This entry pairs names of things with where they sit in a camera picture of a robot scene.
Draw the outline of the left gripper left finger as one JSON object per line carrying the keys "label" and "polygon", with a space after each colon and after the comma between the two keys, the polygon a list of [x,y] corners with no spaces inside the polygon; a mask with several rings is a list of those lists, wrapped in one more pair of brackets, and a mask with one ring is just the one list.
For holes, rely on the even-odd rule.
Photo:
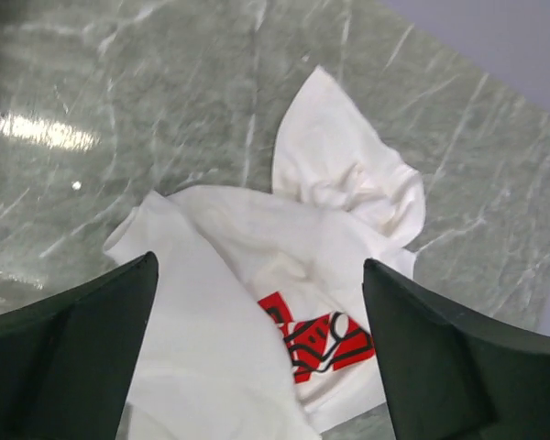
{"label": "left gripper left finger", "polygon": [[0,314],[0,439],[113,439],[159,278],[152,252]]}

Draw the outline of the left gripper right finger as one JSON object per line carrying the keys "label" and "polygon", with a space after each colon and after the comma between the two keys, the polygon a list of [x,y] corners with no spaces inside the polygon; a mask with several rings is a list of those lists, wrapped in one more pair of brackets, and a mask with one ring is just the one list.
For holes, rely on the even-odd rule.
{"label": "left gripper right finger", "polygon": [[550,336],[429,291],[375,259],[363,296],[398,439],[550,439]]}

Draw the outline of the white t shirt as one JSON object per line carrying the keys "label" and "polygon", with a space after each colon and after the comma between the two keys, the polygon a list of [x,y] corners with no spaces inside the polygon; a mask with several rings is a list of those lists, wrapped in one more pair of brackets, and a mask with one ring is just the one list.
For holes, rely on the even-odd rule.
{"label": "white t shirt", "polygon": [[322,68],[281,120],[271,192],[149,193],[104,243],[159,262],[130,437],[317,439],[382,405],[363,265],[411,277],[425,208],[421,174]]}

